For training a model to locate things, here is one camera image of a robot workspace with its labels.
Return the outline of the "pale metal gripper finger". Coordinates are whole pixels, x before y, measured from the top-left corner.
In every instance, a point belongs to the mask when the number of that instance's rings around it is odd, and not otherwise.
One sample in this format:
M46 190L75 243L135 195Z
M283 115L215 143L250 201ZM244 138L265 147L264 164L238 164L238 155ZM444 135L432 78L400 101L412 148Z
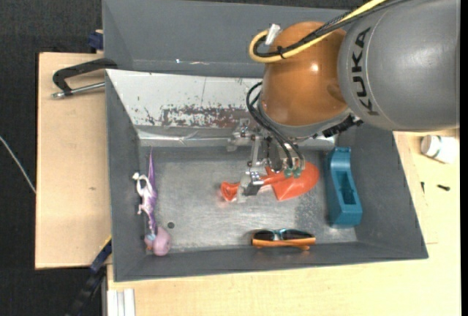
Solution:
M265 168L261 166L250 167L249 177L250 184L253 186L261 186L264 184L263 177L265 176Z
M255 196L260 190L260 185L249 183L240 183L237 188L236 201L237 203L245 203L247 198Z

